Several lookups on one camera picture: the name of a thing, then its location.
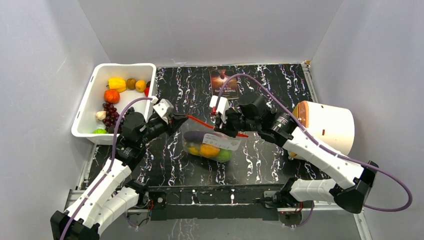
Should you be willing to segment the purple eggplant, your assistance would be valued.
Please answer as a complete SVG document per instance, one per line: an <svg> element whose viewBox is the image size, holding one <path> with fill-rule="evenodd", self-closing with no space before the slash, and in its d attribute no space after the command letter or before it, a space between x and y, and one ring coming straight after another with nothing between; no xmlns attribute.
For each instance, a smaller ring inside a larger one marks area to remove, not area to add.
<svg viewBox="0 0 424 240"><path fill-rule="evenodd" d="M205 134L207 134L205 131L187 131L183 134L183 138L188 143L202 144Z"/></svg>

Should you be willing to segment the clear zip top bag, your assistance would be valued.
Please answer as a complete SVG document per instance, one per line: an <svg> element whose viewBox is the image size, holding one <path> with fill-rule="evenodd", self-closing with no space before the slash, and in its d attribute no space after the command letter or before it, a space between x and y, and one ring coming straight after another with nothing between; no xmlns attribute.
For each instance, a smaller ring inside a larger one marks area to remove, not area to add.
<svg viewBox="0 0 424 240"><path fill-rule="evenodd" d="M201 144L209 144L220 149L231 150L232 158L233 158L235 152L238 150L239 146L241 145L242 140L249 137L248 135L243 133L238 133L236 137L230 137L220 132L216 132L214 131L214 127L212 125L206 122L203 122L202 120L192 115L188 115L188 120L181 126L180 130L182 133L182 147L183 147L183 150L187 152L188 154L190 154L188 152L189 147L196 147L198 148L198 150L200 150ZM203 131L203 132L207 132L207 134L204 135L203 143L194 144L194 143L189 143L185 141L183 137L184 133L188 131ZM218 162L216 160L216 157L206 158L206 159Z"/></svg>

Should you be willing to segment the green round fruit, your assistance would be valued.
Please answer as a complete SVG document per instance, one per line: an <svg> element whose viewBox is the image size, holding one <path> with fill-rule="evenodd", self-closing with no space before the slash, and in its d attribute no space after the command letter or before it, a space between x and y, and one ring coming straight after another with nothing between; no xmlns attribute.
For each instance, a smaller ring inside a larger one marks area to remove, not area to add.
<svg viewBox="0 0 424 240"><path fill-rule="evenodd" d="M231 160L232 154L231 150L221 148L215 159L220 163L225 163Z"/></svg>

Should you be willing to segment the yellow pear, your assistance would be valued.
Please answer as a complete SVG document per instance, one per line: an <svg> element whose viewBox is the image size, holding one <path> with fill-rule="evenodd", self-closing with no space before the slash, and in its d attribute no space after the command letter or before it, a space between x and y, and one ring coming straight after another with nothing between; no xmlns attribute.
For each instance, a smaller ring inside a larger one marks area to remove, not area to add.
<svg viewBox="0 0 424 240"><path fill-rule="evenodd" d="M188 153L191 155L194 155L194 156L200 155L199 149L196 147L188 147L187 149L188 149Z"/></svg>

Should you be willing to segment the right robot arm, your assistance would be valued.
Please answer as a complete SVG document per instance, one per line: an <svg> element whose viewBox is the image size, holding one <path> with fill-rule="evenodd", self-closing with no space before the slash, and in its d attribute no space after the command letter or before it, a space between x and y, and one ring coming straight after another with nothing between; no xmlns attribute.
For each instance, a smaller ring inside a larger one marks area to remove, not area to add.
<svg viewBox="0 0 424 240"><path fill-rule="evenodd" d="M261 201L271 208L295 207L305 201L335 203L343 210L358 214L362 211L376 177L377 164L372 167L344 160L344 155L327 152L322 141L314 142L299 127L293 115L273 112L263 96L240 97L240 112L230 108L224 97L212 96L209 104L215 115L214 130L235 138L239 132L256 132L263 140L294 152L325 172L324 180L290 178L282 189Z"/></svg>

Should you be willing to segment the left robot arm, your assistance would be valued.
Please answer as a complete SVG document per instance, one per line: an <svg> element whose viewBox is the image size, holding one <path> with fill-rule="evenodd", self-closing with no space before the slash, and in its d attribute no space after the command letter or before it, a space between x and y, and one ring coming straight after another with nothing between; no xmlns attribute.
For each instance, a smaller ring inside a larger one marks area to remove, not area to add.
<svg viewBox="0 0 424 240"><path fill-rule="evenodd" d="M132 173L146 154L149 142L166 133L173 135L188 117L153 114L148 121L140 112L124 117L121 133L114 140L112 155L91 185L64 212L50 218L55 240L98 240L106 228L132 207L149 203L148 187L135 180L116 195L117 187Z"/></svg>

